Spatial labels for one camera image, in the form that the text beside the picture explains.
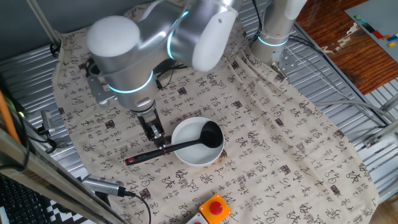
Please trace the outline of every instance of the keyboard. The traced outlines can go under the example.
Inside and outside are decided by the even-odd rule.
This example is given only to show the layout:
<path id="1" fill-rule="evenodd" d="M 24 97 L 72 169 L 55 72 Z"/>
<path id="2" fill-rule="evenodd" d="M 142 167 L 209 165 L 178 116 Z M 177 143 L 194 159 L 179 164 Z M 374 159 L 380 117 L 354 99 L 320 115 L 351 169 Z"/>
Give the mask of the keyboard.
<path id="1" fill-rule="evenodd" d="M 10 224 L 50 223 L 43 196 L 30 188 L 0 175 L 0 203 Z"/>

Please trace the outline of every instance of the red button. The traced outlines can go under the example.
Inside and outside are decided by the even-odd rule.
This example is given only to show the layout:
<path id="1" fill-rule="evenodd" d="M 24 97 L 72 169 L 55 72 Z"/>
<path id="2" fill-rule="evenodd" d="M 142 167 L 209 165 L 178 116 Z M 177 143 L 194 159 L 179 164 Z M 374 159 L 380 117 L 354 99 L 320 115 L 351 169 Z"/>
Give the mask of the red button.
<path id="1" fill-rule="evenodd" d="M 222 206 L 221 203 L 219 203 L 219 202 L 213 202 L 213 203 L 211 203 L 211 205 L 210 205 L 210 212 L 211 212 L 213 215 L 219 215 L 219 214 L 221 214 L 222 211 L 223 211 L 223 206 Z"/>

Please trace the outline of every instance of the tablecloth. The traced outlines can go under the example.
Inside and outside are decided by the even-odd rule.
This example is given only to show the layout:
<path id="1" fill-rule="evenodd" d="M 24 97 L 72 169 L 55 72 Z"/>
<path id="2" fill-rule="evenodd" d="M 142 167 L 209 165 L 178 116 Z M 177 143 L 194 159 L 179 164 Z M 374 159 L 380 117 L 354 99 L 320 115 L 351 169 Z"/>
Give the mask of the tablecloth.
<path id="1" fill-rule="evenodd" d="M 137 22 L 147 6 L 125 16 Z M 59 111 L 88 172 L 120 180 L 146 199 L 153 223 L 185 223 L 216 193 L 232 209 L 222 223 L 370 221 L 379 196 L 354 147 L 322 111 L 251 54 L 239 19 L 214 69 L 175 71 L 156 99 L 167 135 L 194 116 L 221 126 L 221 157 L 199 168 L 173 153 L 124 164 L 155 146 L 136 116 L 117 101 L 105 109 L 96 104 L 85 78 L 88 29 L 60 34 L 52 77 Z M 136 198 L 110 201 L 131 223 L 148 222 Z"/>

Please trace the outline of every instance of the orange button housing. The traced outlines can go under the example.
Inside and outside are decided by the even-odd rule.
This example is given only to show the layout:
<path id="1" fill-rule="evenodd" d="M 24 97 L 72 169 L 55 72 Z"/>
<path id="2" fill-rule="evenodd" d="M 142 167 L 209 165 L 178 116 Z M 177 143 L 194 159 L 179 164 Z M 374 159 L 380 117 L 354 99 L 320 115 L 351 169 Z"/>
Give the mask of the orange button housing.
<path id="1" fill-rule="evenodd" d="M 219 222 L 232 213 L 220 194 L 212 196 L 212 198 L 201 205 L 199 211 L 209 224 L 219 224 Z"/>

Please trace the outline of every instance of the ladle handle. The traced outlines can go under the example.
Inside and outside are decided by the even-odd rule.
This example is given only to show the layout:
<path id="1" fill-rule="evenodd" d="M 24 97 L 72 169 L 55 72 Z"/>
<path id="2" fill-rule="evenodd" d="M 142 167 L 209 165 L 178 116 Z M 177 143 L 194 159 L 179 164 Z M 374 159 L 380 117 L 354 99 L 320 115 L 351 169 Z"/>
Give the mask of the ladle handle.
<path id="1" fill-rule="evenodd" d="M 153 159 L 158 156 L 166 155 L 167 153 L 170 153 L 170 152 L 173 152 L 173 151 L 176 151 L 176 150 L 188 147 L 188 146 L 192 146 L 194 144 L 199 144 L 199 143 L 201 143 L 201 142 L 199 141 L 199 139 L 197 139 L 194 141 L 175 144 L 175 145 L 166 147 L 164 149 L 154 150 L 151 152 L 146 152 L 146 153 L 139 154 L 137 156 L 133 156 L 131 158 L 126 159 L 124 162 L 126 163 L 127 166 L 134 165 L 134 164 L 148 161 L 149 159 Z"/>
<path id="2" fill-rule="evenodd" d="M 197 140 L 193 140 L 193 141 L 189 141 L 189 142 L 183 142 L 183 143 L 167 146 L 165 148 L 165 150 L 166 150 L 166 153 L 170 153 L 170 152 L 174 152 L 176 150 L 179 150 L 179 149 L 182 149 L 182 148 L 185 148 L 188 146 L 192 146 L 194 144 L 200 144 L 200 143 L 201 143 L 200 140 L 197 139 Z"/>

